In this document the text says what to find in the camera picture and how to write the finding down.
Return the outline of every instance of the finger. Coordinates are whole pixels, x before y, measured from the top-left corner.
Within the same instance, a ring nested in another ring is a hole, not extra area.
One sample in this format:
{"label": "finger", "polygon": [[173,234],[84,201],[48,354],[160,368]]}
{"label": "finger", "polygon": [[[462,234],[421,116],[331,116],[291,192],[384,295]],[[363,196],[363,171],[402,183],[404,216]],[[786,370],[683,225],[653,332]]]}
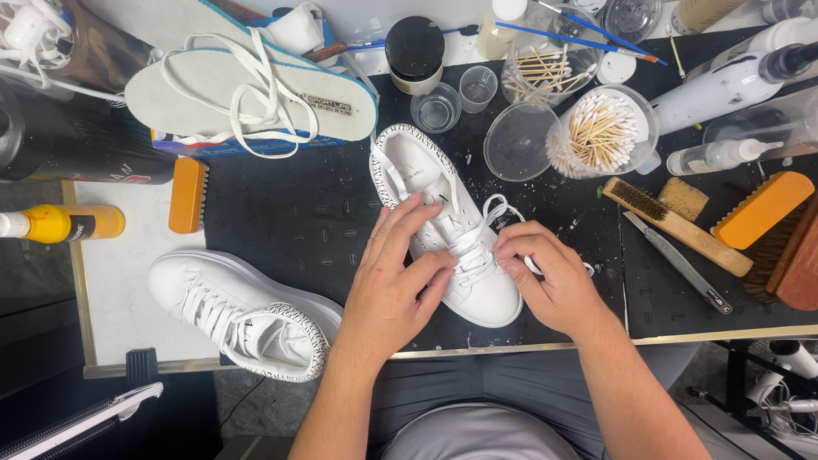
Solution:
{"label": "finger", "polygon": [[497,264],[514,280],[514,284],[517,285],[519,293],[523,295],[523,299],[525,299],[529,308],[537,308],[541,305],[553,306],[551,298],[548,297],[534,273],[531,273],[531,270],[525,266],[523,261],[512,257],[502,261],[498,260]]}
{"label": "finger", "polygon": [[566,259],[571,257],[571,248],[564,245],[551,230],[543,227],[542,224],[536,220],[527,220],[502,228],[500,235],[497,236],[497,242],[494,243],[494,250],[497,252],[498,249],[502,248],[503,245],[512,238],[532,237],[534,235],[545,237]]}
{"label": "finger", "polygon": [[384,242],[389,236],[389,230],[392,229],[392,226],[418,206],[420,206],[420,194],[410,193],[406,200],[398,203],[398,205],[389,212],[386,220],[378,227],[378,230],[375,231],[375,235],[372,237],[372,245],[369,252],[371,262],[376,261],[380,256],[380,252],[384,247]]}
{"label": "finger", "polygon": [[365,265],[366,261],[369,259],[369,254],[372,249],[372,241],[375,240],[375,234],[378,232],[380,226],[383,225],[386,218],[389,217],[389,212],[389,208],[386,206],[380,208],[378,220],[375,221],[375,226],[372,228],[372,232],[369,235],[369,240],[366,242],[366,249],[363,250],[363,255],[361,256],[361,266]]}
{"label": "finger", "polygon": [[440,300],[446,294],[446,286],[449,284],[449,279],[454,274],[452,268],[441,268],[432,276],[432,282],[429,287],[423,291],[417,301],[418,316],[423,318],[424,322],[429,322],[434,310],[440,305]]}
{"label": "finger", "polygon": [[549,284],[553,284],[562,273],[572,270],[571,263],[543,235],[510,239],[494,255],[498,263],[513,259],[516,255],[530,255]]}
{"label": "finger", "polygon": [[[402,268],[402,262],[409,249],[411,236],[420,229],[420,226],[423,225],[424,222],[431,218],[438,217],[442,210],[443,203],[436,201],[428,205],[423,205],[400,219],[400,221],[389,229],[389,235],[387,235],[386,241],[384,241],[378,260],[389,265],[397,264]],[[389,219],[386,219],[384,226],[387,223],[389,223]]]}
{"label": "finger", "polygon": [[455,265],[457,259],[447,250],[427,252],[403,270],[398,276],[398,283],[412,292],[419,292],[441,268],[455,268]]}

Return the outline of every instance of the yellow bottle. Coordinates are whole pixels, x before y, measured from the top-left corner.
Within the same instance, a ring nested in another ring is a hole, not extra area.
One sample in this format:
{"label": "yellow bottle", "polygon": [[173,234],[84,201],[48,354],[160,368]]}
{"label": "yellow bottle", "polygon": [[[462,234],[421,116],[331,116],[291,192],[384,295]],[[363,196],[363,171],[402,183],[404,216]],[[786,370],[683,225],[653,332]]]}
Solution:
{"label": "yellow bottle", "polygon": [[0,237],[58,243],[113,238],[125,228],[125,217],[114,206],[39,205],[30,210],[0,213]]}

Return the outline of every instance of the white bottle nozzle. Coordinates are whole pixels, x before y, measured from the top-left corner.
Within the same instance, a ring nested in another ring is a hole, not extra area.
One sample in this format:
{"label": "white bottle nozzle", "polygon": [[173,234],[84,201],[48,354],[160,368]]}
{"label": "white bottle nozzle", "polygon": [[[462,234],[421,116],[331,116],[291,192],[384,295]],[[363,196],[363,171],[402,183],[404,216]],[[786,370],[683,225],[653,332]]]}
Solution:
{"label": "white bottle nozzle", "polygon": [[31,222],[21,212],[0,213],[0,238],[22,238],[29,234]]}
{"label": "white bottle nozzle", "polygon": [[783,146],[783,142],[759,142],[756,139],[744,139],[738,143],[739,158],[742,161],[755,161],[762,153]]}

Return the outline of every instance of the forearm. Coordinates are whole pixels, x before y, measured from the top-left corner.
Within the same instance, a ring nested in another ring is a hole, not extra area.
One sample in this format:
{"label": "forearm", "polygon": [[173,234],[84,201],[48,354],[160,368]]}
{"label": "forearm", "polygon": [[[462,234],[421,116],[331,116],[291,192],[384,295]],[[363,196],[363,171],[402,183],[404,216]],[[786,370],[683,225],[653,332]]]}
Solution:
{"label": "forearm", "polygon": [[710,458],[612,314],[575,342],[602,439],[613,460]]}
{"label": "forearm", "polygon": [[366,456],[377,371],[349,364],[339,353],[330,353],[321,385],[295,436],[288,460],[362,460]]}

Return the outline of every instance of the shoe brush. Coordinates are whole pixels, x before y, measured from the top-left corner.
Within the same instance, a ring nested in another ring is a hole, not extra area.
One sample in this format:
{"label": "shoe brush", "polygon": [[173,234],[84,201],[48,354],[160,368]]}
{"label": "shoe brush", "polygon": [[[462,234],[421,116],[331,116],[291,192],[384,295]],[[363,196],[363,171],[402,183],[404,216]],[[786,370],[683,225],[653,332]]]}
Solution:
{"label": "shoe brush", "polygon": [[176,233],[195,233],[205,227],[205,193],[210,168],[192,158],[176,160],[170,196],[168,228]]}
{"label": "shoe brush", "polygon": [[737,277],[746,275],[750,267],[753,266],[751,259],[718,241],[710,233],[696,227],[687,219],[656,201],[652,196],[620,178],[611,178],[605,184],[602,194],[633,211],[646,222],[652,223]]}
{"label": "shoe brush", "polygon": [[775,173],[711,228],[710,233],[730,247],[747,249],[814,191],[812,181],[803,174]]}

